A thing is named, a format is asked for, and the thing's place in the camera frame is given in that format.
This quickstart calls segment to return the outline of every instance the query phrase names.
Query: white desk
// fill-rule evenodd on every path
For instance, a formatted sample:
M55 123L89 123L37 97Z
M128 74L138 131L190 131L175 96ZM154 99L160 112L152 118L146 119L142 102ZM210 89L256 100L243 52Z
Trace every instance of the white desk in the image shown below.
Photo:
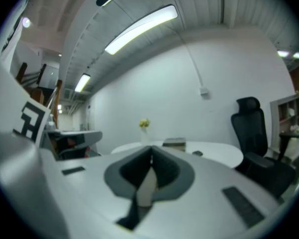
M162 146L163 141L153 141L151 145ZM111 154L140 147L140 142L134 142L122 145L114 149ZM230 168L237 167L244 159L240 149L223 143L186 141L186 153L192 154L194 151L201 151L203 158L222 163Z

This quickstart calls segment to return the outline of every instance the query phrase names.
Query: black office chair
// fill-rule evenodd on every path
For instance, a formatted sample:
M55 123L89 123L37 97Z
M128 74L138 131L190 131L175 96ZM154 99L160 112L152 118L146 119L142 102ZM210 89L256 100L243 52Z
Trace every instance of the black office chair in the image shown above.
M287 164L272 158L263 158L268 151L264 112L254 97L238 99L239 112L232 115L231 122L244 154L237 168L250 179L262 185L279 198L295 178L296 171ZM281 134L280 157L283 157L291 137L297 134Z

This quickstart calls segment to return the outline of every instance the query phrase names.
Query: white table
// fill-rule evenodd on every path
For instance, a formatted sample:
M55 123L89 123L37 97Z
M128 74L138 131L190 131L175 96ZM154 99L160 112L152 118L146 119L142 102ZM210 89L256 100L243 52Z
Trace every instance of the white table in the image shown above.
M140 142L125 144L114 149L111 154L140 147L141 145ZM150 145L162 146L163 141L153 141ZM232 145L213 142L186 141L186 153L192 154L197 150L203 153L203 158L222 163L230 168L237 167L244 159L241 150Z

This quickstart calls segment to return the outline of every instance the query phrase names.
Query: chair headrest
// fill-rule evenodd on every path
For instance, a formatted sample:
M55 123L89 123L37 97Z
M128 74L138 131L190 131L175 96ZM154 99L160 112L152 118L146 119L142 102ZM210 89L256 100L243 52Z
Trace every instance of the chair headrest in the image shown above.
M254 97L238 99L237 103L239 105L239 113L250 113L260 109L260 102Z

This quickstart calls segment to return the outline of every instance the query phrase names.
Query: ceiling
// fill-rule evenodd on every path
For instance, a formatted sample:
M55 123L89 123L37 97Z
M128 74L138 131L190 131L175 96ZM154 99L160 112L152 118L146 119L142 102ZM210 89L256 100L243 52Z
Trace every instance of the ceiling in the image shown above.
M277 49L299 52L299 24L282 0L114 0L102 8L95 5L95 0L31 1L36 8L32 13L39 12L32 15L36 16L34 23L50 31L53 38L60 36L65 45L60 63L60 78L65 86L61 101L69 104L71 114L122 61L175 31L220 24L228 28L256 25ZM178 18L147 31L115 55L104 52L125 28L167 4L175 5ZM59 51L58 44L52 46ZM299 60L284 59L284 62L292 70ZM74 93L83 73L91 75L91 79L83 93Z

